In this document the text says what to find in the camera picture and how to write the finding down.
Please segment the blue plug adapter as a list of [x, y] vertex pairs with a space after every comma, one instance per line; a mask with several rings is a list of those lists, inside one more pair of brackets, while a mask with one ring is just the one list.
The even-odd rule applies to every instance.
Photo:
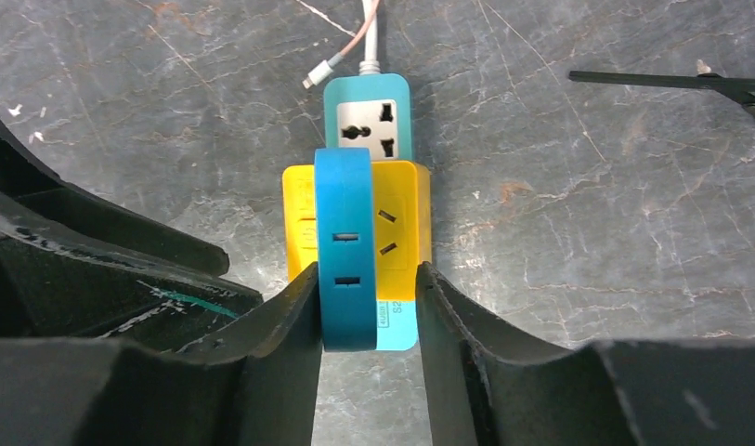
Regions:
[[324, 347], [374, 350], [377, 303], [370, 153], [364, 148], [319, 149], [313, 167]]

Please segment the teal power strip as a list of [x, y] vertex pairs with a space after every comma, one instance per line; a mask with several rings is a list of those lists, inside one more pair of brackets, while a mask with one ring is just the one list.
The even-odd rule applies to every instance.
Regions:
[[[338, 77], [323, 90], [325, 146], [367, 148], [373, 161], [415, 159], [410, 84], [397, 73]], [[417, 343], [416, 312], [390, 298], [378, 306], [377, 346], [405, 351]]]

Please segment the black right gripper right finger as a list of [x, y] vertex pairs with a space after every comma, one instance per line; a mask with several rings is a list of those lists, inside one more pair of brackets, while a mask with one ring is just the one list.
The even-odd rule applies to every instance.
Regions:
[[597, 339], [567, 349], [417, 270], [436, 445], [755, 445], [755, 339]]

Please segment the yellow cube socket adapter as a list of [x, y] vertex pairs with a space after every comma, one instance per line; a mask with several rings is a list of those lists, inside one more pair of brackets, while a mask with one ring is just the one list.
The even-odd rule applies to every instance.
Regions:
[[[415, 299], [417, 268], [432, 260], [429, 170], [415, 162], [372, 164], [376, 293], [380, 301]], [[318, 259], [314, 167], [282, 174], [282, 200], [290, 281]]]

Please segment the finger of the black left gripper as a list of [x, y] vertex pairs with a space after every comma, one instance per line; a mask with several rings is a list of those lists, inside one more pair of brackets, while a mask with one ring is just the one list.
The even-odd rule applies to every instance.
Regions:
[[261, 305], [227, 253], [63, 180], [0, 119], [0, 337], [179, 350]]

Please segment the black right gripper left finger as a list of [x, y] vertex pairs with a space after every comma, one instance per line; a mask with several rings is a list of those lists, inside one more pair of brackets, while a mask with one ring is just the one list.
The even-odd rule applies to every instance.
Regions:
[[318, 265], [178, 353], [127, 339], [0, 339], [0, 445], [307, 445]]

